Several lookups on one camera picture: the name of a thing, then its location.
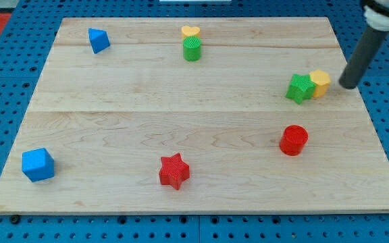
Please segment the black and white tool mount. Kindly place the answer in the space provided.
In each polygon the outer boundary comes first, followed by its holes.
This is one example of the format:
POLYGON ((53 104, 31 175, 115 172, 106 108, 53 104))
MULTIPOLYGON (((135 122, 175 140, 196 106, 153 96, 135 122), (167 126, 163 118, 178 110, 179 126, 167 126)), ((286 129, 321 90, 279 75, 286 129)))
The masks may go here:
POLYGON ((368 26, 389 32, 389 0, 360 0, 360 4, 368 26))

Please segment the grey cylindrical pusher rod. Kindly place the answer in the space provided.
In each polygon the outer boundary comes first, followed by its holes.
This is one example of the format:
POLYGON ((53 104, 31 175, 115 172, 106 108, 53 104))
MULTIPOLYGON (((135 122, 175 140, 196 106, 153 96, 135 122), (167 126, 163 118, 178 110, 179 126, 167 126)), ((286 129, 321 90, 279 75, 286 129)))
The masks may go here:
POLYGON ((338 82, 345 89, 354 89, 366 73, 389 31, 366 27, 338 82))

